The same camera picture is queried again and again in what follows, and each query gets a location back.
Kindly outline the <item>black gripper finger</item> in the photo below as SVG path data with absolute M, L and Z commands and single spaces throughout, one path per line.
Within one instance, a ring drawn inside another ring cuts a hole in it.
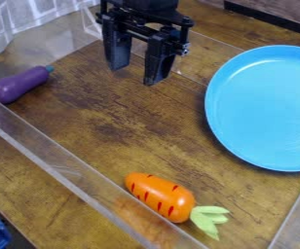
M 168 35 L 157 32 L 147 40 L 143 84 L 152 86 L 168 77 L 175 61 Z
M 119 28 L 116 19 L 107 15 L 101 20 L 101 36 L 108 67 L 112 71 L 120 70 L 128 66 L 131 36 Z

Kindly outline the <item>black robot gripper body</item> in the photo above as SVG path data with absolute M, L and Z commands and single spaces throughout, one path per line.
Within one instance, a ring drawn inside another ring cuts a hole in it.
M 176 11 L 176 6 L 177 0 L 100 0 L 96 22 L 103 23 L 104 19 L 112 18 L 117 22 L 115 27 L 143 41 L 155 33 L 145 24 L 157 23 L 161 25 L 160 32 L 168 34 L 173 54 L 185 55 L 187 34 L 194 22 Z

